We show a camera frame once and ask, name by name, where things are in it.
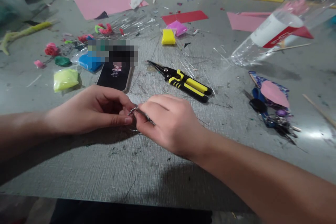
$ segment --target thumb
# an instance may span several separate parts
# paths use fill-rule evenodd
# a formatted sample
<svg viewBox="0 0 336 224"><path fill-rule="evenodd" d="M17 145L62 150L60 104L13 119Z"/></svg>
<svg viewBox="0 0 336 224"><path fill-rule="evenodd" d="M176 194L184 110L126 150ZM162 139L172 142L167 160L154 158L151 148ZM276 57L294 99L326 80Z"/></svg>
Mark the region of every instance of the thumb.
<svg viewBox="0 0 336 224"><path fill-rule="evenodd" d="M108 113L100 114L97 119L97 124L101 128L130 125L132 122L133 118L130 116Z"/></svg>

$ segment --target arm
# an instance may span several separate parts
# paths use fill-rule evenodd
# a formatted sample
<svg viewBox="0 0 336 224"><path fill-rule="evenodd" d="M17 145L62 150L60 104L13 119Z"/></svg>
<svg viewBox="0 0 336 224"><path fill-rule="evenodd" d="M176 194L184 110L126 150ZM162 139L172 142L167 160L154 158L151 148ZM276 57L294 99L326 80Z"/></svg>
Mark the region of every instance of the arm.
<svg viewBox="0 0 336 224"><path fill-rule="evenodd" d="M123 92L93 85L46 112L0 116L0 162L49 138L129 125L134 106Z"/></svg>
<svg viewBox="0 0 336 224"><path fill-rule="evenodd" d="M169 95L139 105L138 130L230 187L266 223L336 223L336 186L205 129L190 104Z"/></svg>

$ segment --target bottle label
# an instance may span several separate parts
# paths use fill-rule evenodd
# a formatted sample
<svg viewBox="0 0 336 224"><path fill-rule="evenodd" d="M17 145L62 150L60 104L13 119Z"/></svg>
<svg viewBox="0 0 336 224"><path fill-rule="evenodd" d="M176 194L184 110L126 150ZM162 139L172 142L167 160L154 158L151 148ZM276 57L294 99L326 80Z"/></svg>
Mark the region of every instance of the bottle label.
<svg viewBox="0 0 336 224"><path fill-rule="evenodd" d="M287 25L272 13L252 34L252 41L263 48L273 48L303 26L302 20L290 13L281 13Z"/></svg>

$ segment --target clear plastic bottle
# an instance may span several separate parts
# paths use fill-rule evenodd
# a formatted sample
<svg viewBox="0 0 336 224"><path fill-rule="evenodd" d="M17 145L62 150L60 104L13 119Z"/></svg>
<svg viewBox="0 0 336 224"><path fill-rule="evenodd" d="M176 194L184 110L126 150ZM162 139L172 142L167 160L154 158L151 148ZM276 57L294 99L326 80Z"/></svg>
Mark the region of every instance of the clear plastic bottle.
<svg viewBox="0 0 336 224"><path fill-rule="evenodd" d="M268 51L336 0L286 0L232 53L232 61L246 66L268 56Z"/></svg>

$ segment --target hand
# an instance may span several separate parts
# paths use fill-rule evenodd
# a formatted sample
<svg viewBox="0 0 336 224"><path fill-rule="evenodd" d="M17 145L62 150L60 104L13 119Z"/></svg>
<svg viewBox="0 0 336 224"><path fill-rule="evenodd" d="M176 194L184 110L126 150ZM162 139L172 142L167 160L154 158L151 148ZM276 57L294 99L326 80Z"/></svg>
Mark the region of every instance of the hand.
<svg viewBox="0 0 336 224"><path fill-rule="evenodd" d="M92 85L46 114L55 134L83 134L98 128L132 124L135 105L121 91Z"/></svg>
<svg viewBox="0 0 336 224"><path fill-rule="evenodd" d="M145 136L177 155L192 159L199 155L207 142L208 130L204 128L187 100L167 94L154 95L135 113L136 127Z"/></svg>

